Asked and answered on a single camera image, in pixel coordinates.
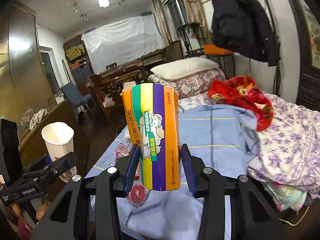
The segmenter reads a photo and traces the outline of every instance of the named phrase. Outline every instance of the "purple stripe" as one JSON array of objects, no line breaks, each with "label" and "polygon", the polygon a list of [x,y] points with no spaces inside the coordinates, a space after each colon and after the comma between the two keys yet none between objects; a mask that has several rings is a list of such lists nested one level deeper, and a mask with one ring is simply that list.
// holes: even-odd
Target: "purple stripe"
[{"label": "purple stripe", "polygon": [[[162,129],[164,124],[164,90],[163,86],[153,84],[153,113],[162,116]],[[165,138],[160,141],[160,152],[157,154],[157,161],[152,162],[152,189],[165,190]]]}]

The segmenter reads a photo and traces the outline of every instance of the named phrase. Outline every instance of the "red blanket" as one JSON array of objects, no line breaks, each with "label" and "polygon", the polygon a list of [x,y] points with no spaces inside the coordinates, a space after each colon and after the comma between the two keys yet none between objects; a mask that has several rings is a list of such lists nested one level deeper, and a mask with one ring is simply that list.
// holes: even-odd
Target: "red blanket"
[{"label": "red blanket", "polygon": [[272,105],[251,77],[238,76],[223,82],[214,80],[207,95],[217,104],[239,106],[253,111],[258,119],[257,131],[262,131],[271,124]]}]

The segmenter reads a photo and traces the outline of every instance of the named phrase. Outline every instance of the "pink floral quilt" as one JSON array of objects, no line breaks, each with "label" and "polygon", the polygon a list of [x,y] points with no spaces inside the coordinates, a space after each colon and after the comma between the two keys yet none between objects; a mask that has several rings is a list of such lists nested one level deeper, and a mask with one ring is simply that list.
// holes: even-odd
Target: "pink floral quilt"
[{"label": "pink floral quilt", "polygon": [[212,80],[214,79],[220,81],[226,80],[226,77],[221,69],[214,68],[202,71],[192,76],[181,78],[175,81],[167,81],[154,74],[148,77],[148,80],[152,83],[172,87],[177,93],[178,98],[187,98],[208,91]]}]

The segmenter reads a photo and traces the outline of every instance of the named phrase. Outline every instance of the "hanging coat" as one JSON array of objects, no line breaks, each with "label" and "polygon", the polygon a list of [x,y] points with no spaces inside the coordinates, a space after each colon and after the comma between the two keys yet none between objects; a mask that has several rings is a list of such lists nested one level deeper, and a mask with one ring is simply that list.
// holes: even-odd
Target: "hanging coat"
[{"label": "hanging coat", "polygon": [[279,44],[257,0],[212,0],[212,42],[224,49],[275,66]]}]

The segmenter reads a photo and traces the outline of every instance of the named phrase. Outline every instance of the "black clamp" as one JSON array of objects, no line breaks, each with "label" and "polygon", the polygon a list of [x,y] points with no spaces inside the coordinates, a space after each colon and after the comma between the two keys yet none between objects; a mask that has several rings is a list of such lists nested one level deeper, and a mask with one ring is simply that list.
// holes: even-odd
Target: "black clamp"
[{"label": "black clamp", "polygon": [[0,198],[5,206],[45,196],[47,187],[58,176],[78,163],[78,156],[74,152],[70,152],[49,164],[46,163],[47,158],[50,158],[49,154],[40,157],[29,167],[23,169],[13,184],[0,191]]},{"label": "black clamp", "polygon": [[[195,198],[204,197],[198,239],[224,239],[225,195],[230,195],[232,240],[286,239],[281,222],[247,176],[221,176],[205,167],[202,159],[191,156],[186,144],[181,148],[181,158],[190,192]],[[73,176],[39,222],[31,240],[43,239],[44,235],[46,240],[89,239],[91,195],[96,195],[96,231],[91,239],[122,240],[116,198],[124,198],[131,191],[139,159],[140,149],[135,144],[129,156],[120,158],[100,175],[88,179]]]}]

